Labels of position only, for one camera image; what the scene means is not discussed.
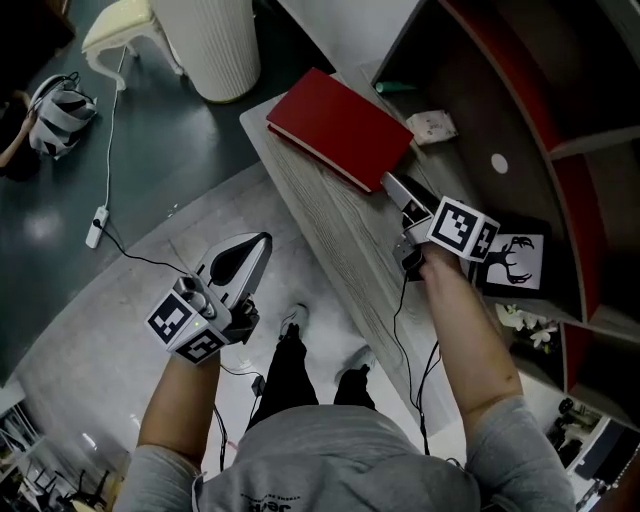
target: person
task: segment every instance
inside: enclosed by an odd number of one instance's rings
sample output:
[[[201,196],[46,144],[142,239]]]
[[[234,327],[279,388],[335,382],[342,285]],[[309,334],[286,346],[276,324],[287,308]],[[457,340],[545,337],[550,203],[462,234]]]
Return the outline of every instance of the person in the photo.
[[[40,168],[40,160],[29,145],[29,132],[37,116],[29,110],[26,92],[13,91],[0,98],[0,176],[26,181]]]
[[[457,257],[431,244],[423,254],[420,273],[464,425],[464,468],[422,455],[375,411],[366,352],[347,366],[335,404],[318,405],[304,368],[306,309],[297,306],[283,321],[233,465],[206,483],[199,472],[220,362],[169,361],[115,512],[575,510],[568,477]]]

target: floor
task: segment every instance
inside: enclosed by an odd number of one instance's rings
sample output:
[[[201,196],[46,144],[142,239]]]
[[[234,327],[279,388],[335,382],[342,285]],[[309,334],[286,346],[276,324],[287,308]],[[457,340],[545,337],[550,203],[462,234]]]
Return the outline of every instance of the floor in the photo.
[[[78,71],[99,116],[74,150],[47,161],[27,183],[0,180],[0,381],[33,341],[92,279],[118,256],[112,245],[84,245],[104,202],[106,149],[114,82],[89,69],[80,46],[108,0],[71,2],[76,39],[27,87]],[[209,105],[178,79],[155,46],[136,41],[140,58],[125,59],[128,89],[120,96],[112,151],[111,221],[132,245],[169,215],[258,161],[238,121],[245,110],[287,90],[310,67],[332,68],[281,11],[256,3],[262,75],[254,90],[230,105]],[[105,54],[117,67],[120,52]]]
[[[261,320],[246,346],[224,349],[223,364],[232,371],[266,376],[280,320],[290,304],[303,302],[311,311],[304,336],[307,371],[319,401],[331,403],[335,374],[365,341],[262,164],[194,201],[130,252],[193,268],[212,244],[249,231],[273,236],[273,254],[255,297]],[[97,480],[102,469],[118,467],[134,449],[146,405],[168,360],[143,320],[175,278],[167,267],[119,258],[69,303],[18,366],[26,407],[67,467],[87,469]],[[252,381],[252,376],[221,374],[216,401],[229,433],[227,465],[249,420]],[[524,385],[544,426],[563,397],[526,377]],[[379,366],[370,374],[369,392],[378,410],[421,448],[416,423]],[[204,463],[207,478],[218,473],[220,439],[214,424]],[[460,421],[430,436],[429,444],[434,455],[465,461]]]

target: cable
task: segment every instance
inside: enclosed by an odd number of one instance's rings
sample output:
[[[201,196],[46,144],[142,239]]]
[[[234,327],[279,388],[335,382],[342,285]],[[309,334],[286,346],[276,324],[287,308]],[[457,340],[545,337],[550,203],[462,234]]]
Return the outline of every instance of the cable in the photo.
[[[230,373],[231,375],[258,375],[259,377],[262,377],[262,374],[260,374],[258,372],[234,373],[231,370],[229,370],[229,368],[224,366],[223,364],[220,365],[220,368],[222,368],[225,372]]]
[[[118,73],[122,69],[122,63],[124,62],[124,57],[127,54],[127,47],[125,46],[122,50],[122,57],[120,58],[120,64],[118,64]],[[118,106],[118,96],[119,96],[118,86],[116,85],[116,93],[113,98],[113,109],[111,110],[111,133],[109,134],[109,144],[107,145],[107,197],[104,200],[103,208],[107,208],[109,206],[109,190],[111,189],[111,146],[113,144],[113,128],[116,123],[116,107]]]
[[[227,429],[224,427],[222,416],[220,416],[220,411],[218,411],[218,407],[216,405],[213,406],[213,412],[218,420],[220,435],[222,436],[222,441],[220,443],[220,473],[222,473],[224,471],[224,457],[227,454],[227,441],[229,440],[229,437],[227,436]]]
[[[231,370],[229,370],[226,366],[224,366],[223,364],[220,364],[220,367],[227,373],[231,374],[231,375],[257,375],[259,377],[262,377],[262,374],[258,373],[258,372],[244,372],[244,373],[236,373],[236,372],[232,372]],[[253,407],[251,408],[251,414],[249,415],[249,421],[251,421],[251,418],[253,418],[253,412],[256,409],[256,404],[258,403],[258,398],[260,398],[262,396],[262,394],[260,395],[256,395],[256,399],[253,401]],[[227,454],[227,441],[229,440],[229,437],[227,436],[227,429],[224,427],[224,422],[222,421],[222,416],[220,416],[220,411],[218,411],[218,408],[214,405],[213,406],[213,412],[216,415],[216,418],[218,419],[218,426],[220,427],[220,434],[222,435],[222,444],[220,445],[220,473],[222,473],[224,471],[224,459],[225,456]]]
[[[256,404],[258,403],[258,398],[260,398],[262,395],[258,395],[256,396],[256,399],[253,401],[253,407],[251,408],[251,414],[249,414],[249,421],[251,421],[251,418],[253,418],[253,411],[256,410]]]
[[[120,244],[118,243],[118,241],[113,238],[113,236],[111,236],[111,233],[109,233],[105,228],[103,228],[100,225],[100,221],[98,219],[93,219],[93,225],[97,228],[100,228],[102,230],[102,232],[107,235],[109,238],[111,238],[111,241],[116,244],[116,247],[118,248],[118,250],[124,254],[127,258],[130,258],[132,260],[140,260],[140,261],[146,261],[147,263],[151,263],[152,265],[164,265],[165,267],[170,267],[173,270],[180,272],[181,274],[184,274],[185,276],[188,276],[189,273],[185,272],[184,270],[180,270],[178,267],[174,267],[171,263],[164,263],[162,261],[153,261],[153,260],[148,260],[147,258],[143,258],[142,256],[131,256],[131,254],[127,254],[126,251],[120,247]]]
[[[420,433],[422,434],[422,439],[424,440],[424,453],[428,454],[429,445],[427,443],[427,429],[424,424],[424,410],[422,407],[422,396],[424,391],[424,383],[427,380],[427,377],[429,376],[429,374],[437,366],[437,364],[440,361],[442,361],[442,353],[439,350],[440,342],[436,340],[435,344],[433,345],[433,348],[431,349],[431,354],[429,354],[429,359],[427,360],[427,365],[425,366],[424,373],[422,374],[422,379],[420,381],[420,386],[418,387],[416,401],[414,402],[413,401],[413,382],[412,382],[413,379],[411,376],[411,363],[409,362],[409,356],[407,355],[407,351],[405,350],[405,348],[402,346],[402,343],[400,343],[400,340],[398,339],[398,333],[397,333],[397,319],[398,319],[398,315],[400,314],[400,311],[402,311],[404,294],[407,289],[407,282],[409,281],[409,272],[411,270],[413,269],[412,268],[407,269],[404,275],[404,282],[402,283],[402,292],[400,293],[400,304],[398,306],[398,310],[393,315],[393,337],[396,345],[400,348],[400,350],[404,354],[404,358],[407,360],[407,371],[409,373],[409,401],[411,402],[411,405],[413,405],[413,407],[416,409],[416,411],[418,411],[418,414],[420,415]],[[474,272],[475,272],[475,264],[471,263],[471,266],[469,267],[469,274],[467,276],[467,280],[469,281],[469,283],[473,281]],[[431,365],[431,361],[433,360],[433,356],[436,353],[436,349],[438,349],[438,359],[435,363],[433,363],[433,365]]]

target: foot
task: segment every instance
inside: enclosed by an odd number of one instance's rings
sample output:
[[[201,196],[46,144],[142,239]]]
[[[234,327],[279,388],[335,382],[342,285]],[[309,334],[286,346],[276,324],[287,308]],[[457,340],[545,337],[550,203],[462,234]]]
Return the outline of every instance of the foot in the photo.
[[[284,338],[291,326],[297,326],[298,337],[302,339],[304,331],[309,325],[309,310],[304,304],[295,304],[284,315],[280,326],[280,339]]]
[[[371,350],[371,347],[369,347],[369,345],[365,345],[347,359],[344,368],[336,374],[336,385],[340,384],[340,379],[342,379],[342,376],[349,370],[362,370],[362,368],[366,367],[367,372],[369,372],[369,370],[373,369],[375,365],[376,356],[374,355],[373,350]]]

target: white cable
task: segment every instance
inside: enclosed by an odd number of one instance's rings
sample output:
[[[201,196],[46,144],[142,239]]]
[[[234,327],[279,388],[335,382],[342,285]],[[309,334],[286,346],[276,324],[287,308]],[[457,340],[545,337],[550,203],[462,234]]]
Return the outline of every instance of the white cable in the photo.
[[[120,64],[118,65],[118,73],[122,69],[122,63],[124,62],[124,56],[127,54],[127,47],[122,50],[122,57],[120,58]],[[107,146],[107,198],[104,200],[104,208],[109,206],[109,189],[111,188],[111,144],[113,143],[113,127],[116,122],[116,106],[118,105],[118,85],[116,84],[116,93],[113,98],[113,109],[111,110],[111,133],[109,134],[109,145]]]

